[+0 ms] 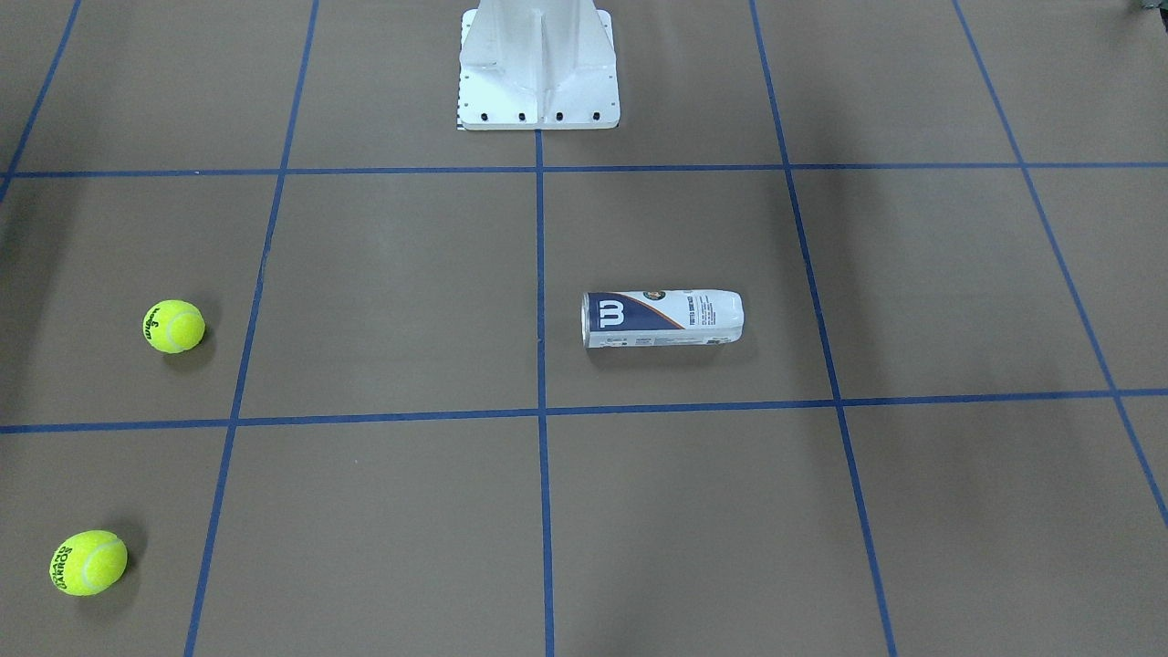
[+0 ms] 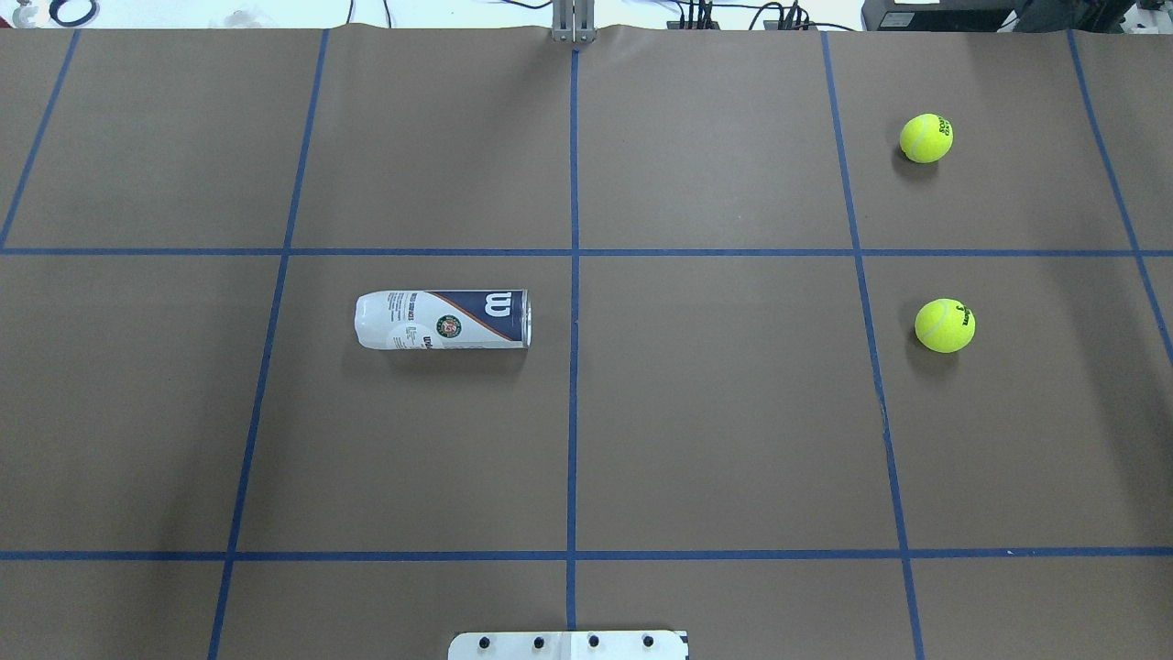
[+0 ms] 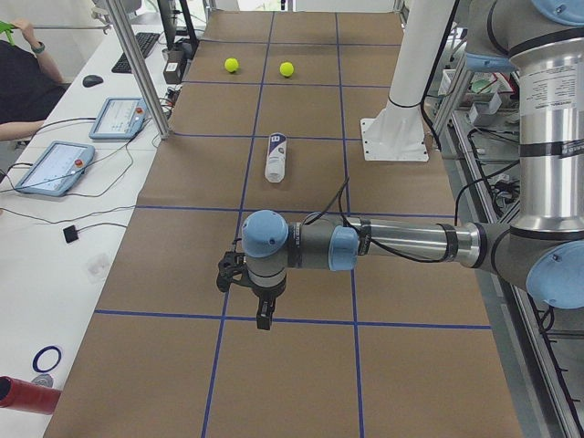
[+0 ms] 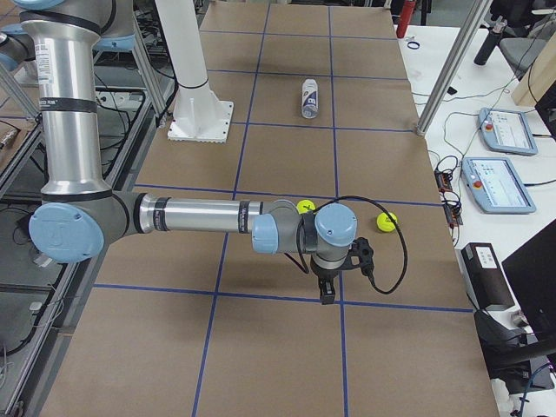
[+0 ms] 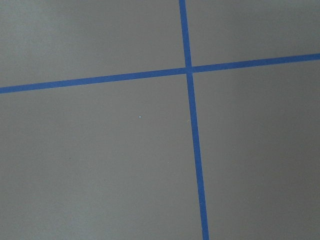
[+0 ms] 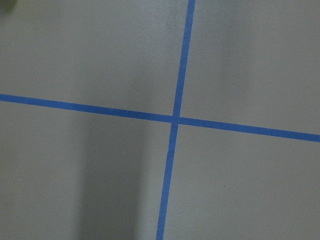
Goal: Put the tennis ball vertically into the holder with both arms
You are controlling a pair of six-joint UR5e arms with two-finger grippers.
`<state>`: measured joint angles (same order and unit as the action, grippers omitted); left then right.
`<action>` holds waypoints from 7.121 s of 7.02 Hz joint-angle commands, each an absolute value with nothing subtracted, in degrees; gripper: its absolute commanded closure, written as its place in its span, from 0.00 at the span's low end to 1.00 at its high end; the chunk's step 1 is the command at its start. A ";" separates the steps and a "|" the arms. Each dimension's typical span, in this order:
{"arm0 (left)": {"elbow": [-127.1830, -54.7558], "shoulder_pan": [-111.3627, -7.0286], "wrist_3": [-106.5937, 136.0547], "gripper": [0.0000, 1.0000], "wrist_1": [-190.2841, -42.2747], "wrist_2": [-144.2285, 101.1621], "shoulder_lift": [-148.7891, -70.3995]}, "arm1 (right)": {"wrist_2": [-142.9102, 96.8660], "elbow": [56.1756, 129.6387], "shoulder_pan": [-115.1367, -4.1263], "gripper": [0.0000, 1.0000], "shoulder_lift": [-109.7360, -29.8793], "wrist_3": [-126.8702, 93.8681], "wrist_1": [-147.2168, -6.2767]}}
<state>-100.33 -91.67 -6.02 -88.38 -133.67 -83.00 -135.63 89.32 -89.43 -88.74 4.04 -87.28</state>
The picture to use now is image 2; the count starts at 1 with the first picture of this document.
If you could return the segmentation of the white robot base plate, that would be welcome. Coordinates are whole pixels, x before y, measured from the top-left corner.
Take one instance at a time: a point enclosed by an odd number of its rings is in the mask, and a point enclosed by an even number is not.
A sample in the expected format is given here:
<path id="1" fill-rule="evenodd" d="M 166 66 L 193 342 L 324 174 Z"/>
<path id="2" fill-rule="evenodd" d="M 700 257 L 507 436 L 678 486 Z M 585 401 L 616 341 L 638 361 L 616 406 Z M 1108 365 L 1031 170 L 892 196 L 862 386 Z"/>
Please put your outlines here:
<path id="1" fill-rule="evenodd" d="M 448 659 L 689 659 L 687 633 L 667 630 L 460 633 Z"/>

